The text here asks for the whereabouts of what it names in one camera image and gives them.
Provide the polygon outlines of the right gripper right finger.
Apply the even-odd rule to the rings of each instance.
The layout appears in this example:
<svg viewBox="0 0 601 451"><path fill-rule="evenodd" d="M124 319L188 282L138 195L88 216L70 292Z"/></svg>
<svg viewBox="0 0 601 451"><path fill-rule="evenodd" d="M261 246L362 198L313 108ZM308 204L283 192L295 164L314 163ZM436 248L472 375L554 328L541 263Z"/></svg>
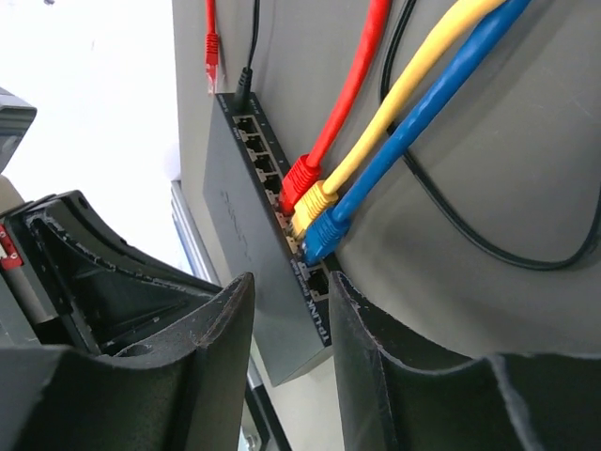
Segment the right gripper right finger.
<svg viewBox="0 0 601 451"><path fill-rule="evenodd" d="M342 272L330 326L348 450L596 450L595 354L470 358L417 334Z"/></svg>

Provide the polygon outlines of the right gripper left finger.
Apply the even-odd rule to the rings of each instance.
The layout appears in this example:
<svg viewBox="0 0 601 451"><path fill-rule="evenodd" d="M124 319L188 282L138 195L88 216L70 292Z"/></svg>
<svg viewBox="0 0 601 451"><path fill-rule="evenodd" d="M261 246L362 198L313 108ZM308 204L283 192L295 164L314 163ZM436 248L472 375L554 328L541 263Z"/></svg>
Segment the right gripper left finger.
<svg viewBox="0 0 601 451"><path fill-rule="evenodd" d="M253 321L254 278L243 273L114 356L2 348L2 448L236 449Z"/></svg>

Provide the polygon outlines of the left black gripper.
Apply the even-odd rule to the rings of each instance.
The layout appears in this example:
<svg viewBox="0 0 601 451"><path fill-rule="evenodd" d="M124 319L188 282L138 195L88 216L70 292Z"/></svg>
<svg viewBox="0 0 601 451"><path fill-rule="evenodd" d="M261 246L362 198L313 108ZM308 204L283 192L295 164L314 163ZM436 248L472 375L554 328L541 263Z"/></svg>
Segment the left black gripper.
<svg viewBox="0 0 601 451"><path fill-rule="evenodd" d="M220 287L127 244L79 191L1 213L1 274L35 341L117 355Z"/></svg>

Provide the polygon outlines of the black network switch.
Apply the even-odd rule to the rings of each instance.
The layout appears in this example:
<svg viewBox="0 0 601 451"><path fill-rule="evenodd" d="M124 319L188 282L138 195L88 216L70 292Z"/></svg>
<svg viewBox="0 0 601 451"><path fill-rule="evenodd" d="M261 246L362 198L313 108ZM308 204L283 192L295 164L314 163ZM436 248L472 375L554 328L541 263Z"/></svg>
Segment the black network switch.
<svg viewBox="0 0 601 451"><path fill-rule="evenodd" d="M270 382L280 385L331 356L329 277L335 257L314 265L280 209L290 164L255 95L238 109L216 95L203 196L229 271L254 276L254 340Z"/></svg>

